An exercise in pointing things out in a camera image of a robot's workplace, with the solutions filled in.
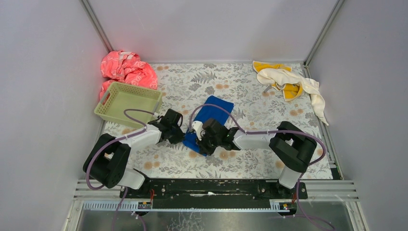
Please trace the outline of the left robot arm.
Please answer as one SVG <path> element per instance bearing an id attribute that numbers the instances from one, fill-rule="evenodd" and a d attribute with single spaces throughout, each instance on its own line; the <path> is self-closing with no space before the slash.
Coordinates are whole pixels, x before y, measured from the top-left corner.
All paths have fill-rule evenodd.
<path id="1" fill-rule="evenodd" d="M 177 144 L 184 140 L 181 113 L 169 109 L 165 115 L 144 123 L 131 117 L 129 112 L 131 109 L 124 110 L 124 115 L 142 127 L 118 138 L 108 133 L 98 138 L 83 165 L 86 184 L 91 190 L 103 187 L 110 189 L 115 186 L 140 189 L 147 176 L 127 167 L 131 149 L 140 150 L 163 141 Z"/>

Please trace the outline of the blue towel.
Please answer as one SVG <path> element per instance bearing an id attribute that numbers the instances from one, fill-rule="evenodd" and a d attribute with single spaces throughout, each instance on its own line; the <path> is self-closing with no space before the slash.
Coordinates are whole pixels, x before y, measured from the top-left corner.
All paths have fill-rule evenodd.
<path id="1" fill-rule="evenodd" d="M 205 101 L 205 104 L 214 104 L 217 106 L 222 107 L 229 113 L 232 112 L 234 108 L 234 103 L 222 100 L 214 95 L 211 95 L 207 98 Z M 213 106 L 204 106 L 200 110 L 198 110 L 197 115 L 193 118 L 193 121 L 200 121 L 200 122 L 205 122 L 208 119 L 215 119 L 218 121 L 220 124 L 224 125 L 228 119 L 229 115 L 222 111 L 219 108 L 213 107 Z M 196 144 L 196 134 L 195 133 L 187 133 L 185 135 L 185 140 L 183 141 L 183 144 L 191 149 L 192 151 L 199 152 L 199 146 Z"/>

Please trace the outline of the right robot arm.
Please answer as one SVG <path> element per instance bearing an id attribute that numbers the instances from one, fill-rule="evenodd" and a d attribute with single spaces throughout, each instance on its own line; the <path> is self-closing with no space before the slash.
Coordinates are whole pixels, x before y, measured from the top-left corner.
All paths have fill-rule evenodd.
<path id="1" fill-rule="evenodd" d="M 317 148 L 317 141 L 295 125 L 283 121 L 277 130 L 242 131 L 239 127 L 226 128 L 214 119 L 194 121 L 192 129 L 197 138 L 199 153 L 212 155 L 216 148 L 225 150 L 270 149 L 284 163 L 276 183 L 276 191 L 282 198 L 295 192 L 296 184 L 310 164 Z"/>

